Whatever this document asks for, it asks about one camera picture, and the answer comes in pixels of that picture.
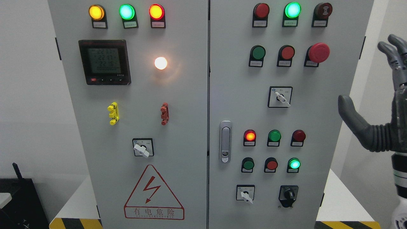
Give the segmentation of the gray robotic hand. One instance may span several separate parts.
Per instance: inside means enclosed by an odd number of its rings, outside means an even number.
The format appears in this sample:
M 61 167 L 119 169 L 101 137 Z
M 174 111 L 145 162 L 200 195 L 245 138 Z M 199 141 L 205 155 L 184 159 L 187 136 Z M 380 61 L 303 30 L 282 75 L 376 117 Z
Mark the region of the gray robotic hand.
M 371 152 L 407 151 L 406 118 L 406 53 L 407 44 L 394 34 L 388 36 L 388 43 L 379 42 L 378 49 L 388 58 L 392 69 L 394 97 L 391 104 L 391 122 L 385 125 L 370 125 L 355 110 L 352 99 L 347 95 L 338 97 L 338 111 L 361 145 Z

